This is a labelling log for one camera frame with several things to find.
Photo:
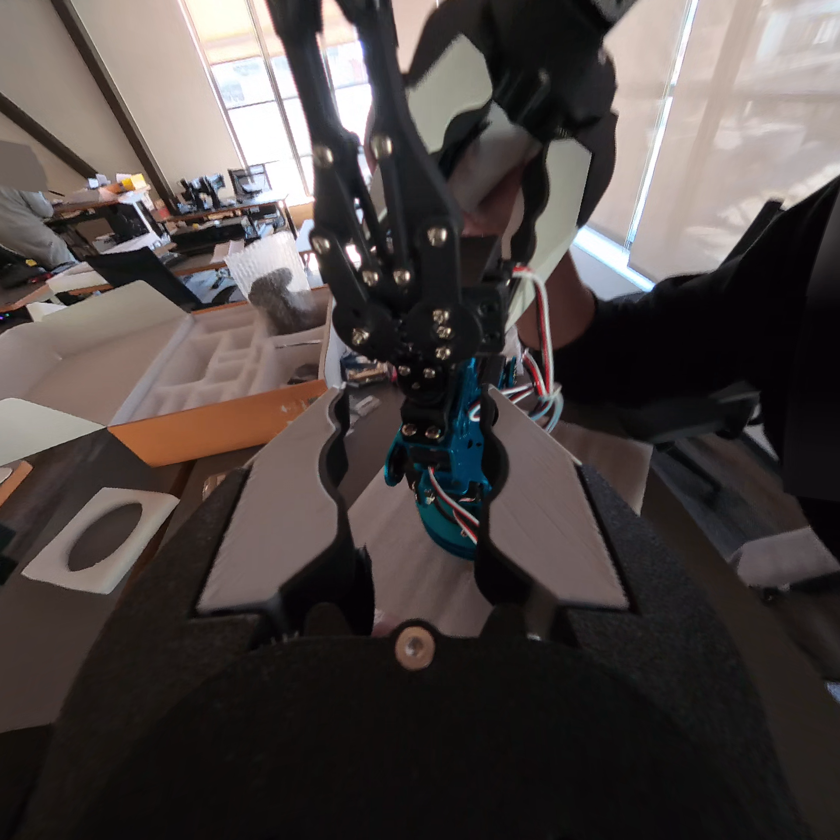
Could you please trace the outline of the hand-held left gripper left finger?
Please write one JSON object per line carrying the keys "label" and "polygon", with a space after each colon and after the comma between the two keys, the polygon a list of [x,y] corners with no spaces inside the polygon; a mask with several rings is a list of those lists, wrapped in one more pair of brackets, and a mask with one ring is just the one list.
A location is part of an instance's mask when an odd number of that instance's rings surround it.
{"label": "hand-held left gripper left finger", "polygon": [[255,457],[198,615],[306,615],[353,589],[353,538],[340,493],[349,396],[332,387]]}

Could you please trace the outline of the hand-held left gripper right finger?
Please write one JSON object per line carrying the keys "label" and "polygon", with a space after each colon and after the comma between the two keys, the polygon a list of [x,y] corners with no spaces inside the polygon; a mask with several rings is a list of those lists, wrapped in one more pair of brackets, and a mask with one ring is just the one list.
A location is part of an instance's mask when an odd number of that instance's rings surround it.
{"label": "hand-held left gripper right finger", "polygon": [[627,594],[579,466],[496,387],[479,399],[481,503],[475,579],[488,603],[628,611]]}

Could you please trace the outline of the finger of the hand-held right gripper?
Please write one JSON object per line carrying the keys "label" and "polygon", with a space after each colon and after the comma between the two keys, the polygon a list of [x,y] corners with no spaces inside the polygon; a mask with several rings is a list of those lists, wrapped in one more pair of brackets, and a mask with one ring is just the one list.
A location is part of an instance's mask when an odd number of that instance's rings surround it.
{"label": "finger of the hand-held right gripper", "polygon": [[580,224],[591,153],[580,143],[505,143],[504,162],[523,165],[521,211],[511,216],[504,256],[548,279],[567,252]]}
{"label": "finger of the hand-held right gripper", "polygon": [[416,132],[439,165],[453,165],[487,127],[492,84],[484,54],[457,35],[425,70],[406,84]]}

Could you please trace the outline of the black and blue toy robot arm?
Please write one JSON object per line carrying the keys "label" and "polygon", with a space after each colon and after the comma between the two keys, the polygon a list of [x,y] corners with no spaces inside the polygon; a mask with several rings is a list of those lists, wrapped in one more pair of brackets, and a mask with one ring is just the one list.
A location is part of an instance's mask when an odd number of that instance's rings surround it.
{"label": "black and blue toy robot arm", "polygon": [[491,243],[465,286],[463,223],[410,113],[390,2],[338,2],[359,37],[374,111],[369,148],[383,209],[362,173],[360,139],[342,123],[322,60],[322,2],[268,2],[308,125],[314,174],[311,245],[332,292],[333,324],[354,350],[392,364],[404,394],[385,460],[440,548],[476,557],[491,493],[481,460],[484,384],[527,414],[560,418],[549,359],[548,296]]}

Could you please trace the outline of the person's right forearm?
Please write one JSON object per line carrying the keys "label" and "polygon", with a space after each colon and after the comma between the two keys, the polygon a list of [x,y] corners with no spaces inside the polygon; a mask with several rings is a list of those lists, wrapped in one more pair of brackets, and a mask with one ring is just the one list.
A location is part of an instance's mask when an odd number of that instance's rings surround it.
{"label": "person's right forearm", "polygon": [[563,392],[630,407],[748,384],[786,489],[838,502],[838,274],[836,178],[719,268],[597,302],[592,324],[554,355]]}

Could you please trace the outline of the grey desk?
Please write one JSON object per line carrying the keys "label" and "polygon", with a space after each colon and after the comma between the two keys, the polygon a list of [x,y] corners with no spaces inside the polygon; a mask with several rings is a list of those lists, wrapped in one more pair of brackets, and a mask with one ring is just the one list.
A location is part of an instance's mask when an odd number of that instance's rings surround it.
{"label": "grey desk", "polygon": [[[382,405],[361,419],[346,439],[350,461],[340,493],[359,499],[382,463],[396,432],[401,397],[381,395]],[[18,567],[2,585],[2,731],[52,723],[82,661],[130,579],[110,594],[71,591],[20,574],[41,549],[101,488],[165,492],[180,499],[166,529],[155,535],[132,572],[138,574],[203,501],[211,476],[247,463],[259,447],[233,450],[178,465],[151,468],[108,431],[45,451],[2,505],[2,524],[15,531],[8,555]]]}

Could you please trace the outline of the background wooden desk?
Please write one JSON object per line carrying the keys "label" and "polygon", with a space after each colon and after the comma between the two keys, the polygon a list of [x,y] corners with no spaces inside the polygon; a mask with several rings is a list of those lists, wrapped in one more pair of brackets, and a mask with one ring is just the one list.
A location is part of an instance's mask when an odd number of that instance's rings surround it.
{"label": "background wooden desk", "polygon": [[163,223],[154,218],[153,210],[149,185],[129,192],[105,190],[97,201],[54,205],[54,213],[45,224],[65,242],[71,254],[82,261],[98,253],[79,230],[84,223],[106,223],[111,234],[116,236],[117,245],[144,235],[152,235],[155,247],[169,244],[170,236]]}

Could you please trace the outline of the person's right hand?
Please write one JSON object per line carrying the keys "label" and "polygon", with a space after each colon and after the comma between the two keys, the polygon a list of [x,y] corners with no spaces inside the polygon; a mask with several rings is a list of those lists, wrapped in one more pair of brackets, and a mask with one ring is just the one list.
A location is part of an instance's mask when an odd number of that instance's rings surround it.
{"label": "person's right hand", "polygon": [[[464,214],[464,235],[509,238],[523,216],[521,180],[524,163],[505,174],[471,213]],[[549,298],[549,319],[554,350],[577,340],[590,326],[595,314],[595,297],[582,282],[571,252],[566,252],[545,281]]]}

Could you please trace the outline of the white paper sheet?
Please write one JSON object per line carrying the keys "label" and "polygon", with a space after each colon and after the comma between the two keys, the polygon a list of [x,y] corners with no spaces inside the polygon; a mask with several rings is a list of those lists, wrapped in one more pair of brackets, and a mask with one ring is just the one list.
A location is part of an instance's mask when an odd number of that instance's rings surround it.
{"label": "white paper sheet", "polygon": [[[564,421],[553,437],[640,514],[652,445]],[[428,537],[406,484],[388,487],[377,475],[352,505],[350,525],[372,561],[373,635],[389,635],[412,619],[452,637],[478,635],[491,605],[475,583],[473,565]]]}

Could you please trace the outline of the white foam piece with hole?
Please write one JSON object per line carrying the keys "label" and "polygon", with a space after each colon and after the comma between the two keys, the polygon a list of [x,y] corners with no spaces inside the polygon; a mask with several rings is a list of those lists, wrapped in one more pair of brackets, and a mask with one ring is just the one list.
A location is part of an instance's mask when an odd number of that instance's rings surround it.
{"label": "white foam piece with hole", "polygon": [[177,506],[154,491],[105,487],[24,567],[31,581],[106,595],[129,573]]}

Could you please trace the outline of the window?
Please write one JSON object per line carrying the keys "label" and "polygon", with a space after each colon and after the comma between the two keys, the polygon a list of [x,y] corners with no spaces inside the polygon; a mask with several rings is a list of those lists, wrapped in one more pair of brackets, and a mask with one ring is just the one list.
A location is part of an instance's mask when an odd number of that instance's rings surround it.
{"label": "window", "polygon": [[[301,103],[267,2],[182,2],[247,164],[310,197]],[[764,203],[839,173],[838,1],[643,1],[605,39],[615,170],[574,259],[600,294],[719,265]]]}

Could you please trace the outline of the dark swivel chair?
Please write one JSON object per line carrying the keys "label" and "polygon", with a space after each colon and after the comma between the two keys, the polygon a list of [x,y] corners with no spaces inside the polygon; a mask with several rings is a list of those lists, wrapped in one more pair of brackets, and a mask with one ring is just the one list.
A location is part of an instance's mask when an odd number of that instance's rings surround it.
{"label": "dark swivel chair", "polygon": [[764,432],[760,395],[738,382],[710,395],[658,401],[642,410],[642,439],[671,457],[708,487],[712,496],[722,485],[708,470],[679,447],[679,441],[713,434],[742,441],[759,462],[781,475],[781,462]]}

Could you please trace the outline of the cardboard box with foam insert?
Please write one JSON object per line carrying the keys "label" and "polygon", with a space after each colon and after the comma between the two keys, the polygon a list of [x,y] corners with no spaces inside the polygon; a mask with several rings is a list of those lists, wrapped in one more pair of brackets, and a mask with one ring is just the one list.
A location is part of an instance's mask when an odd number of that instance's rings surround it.
{"label": "cardboard box with foam insert", "polygon": [[2,466],[108,429],[152,467],[268,443],[341,385],[332,298],[276,334],[248,303],[197,313],[147,283],[19,325],[1,339]]}

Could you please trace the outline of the bubble wrap bag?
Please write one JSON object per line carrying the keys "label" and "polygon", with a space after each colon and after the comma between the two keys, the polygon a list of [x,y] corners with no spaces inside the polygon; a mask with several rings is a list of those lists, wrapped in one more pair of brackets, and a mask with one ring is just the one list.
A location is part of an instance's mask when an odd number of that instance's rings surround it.
{"label": "bubble wrap bag", "polygon": [[247,302],[274,334],[319,326],[319,308],[308,275],[288,232],[256,240],[225,256],[225,265]]}

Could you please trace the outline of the black laptop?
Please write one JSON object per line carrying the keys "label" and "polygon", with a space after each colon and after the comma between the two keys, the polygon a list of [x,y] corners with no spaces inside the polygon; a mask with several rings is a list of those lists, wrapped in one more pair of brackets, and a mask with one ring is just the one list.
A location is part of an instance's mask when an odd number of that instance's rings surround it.
{"label": "black laptop", "polygon": [[86,262],[112,289],[142,281],[186,312],[205,308],[200,298],[149,247],[90,256]]}

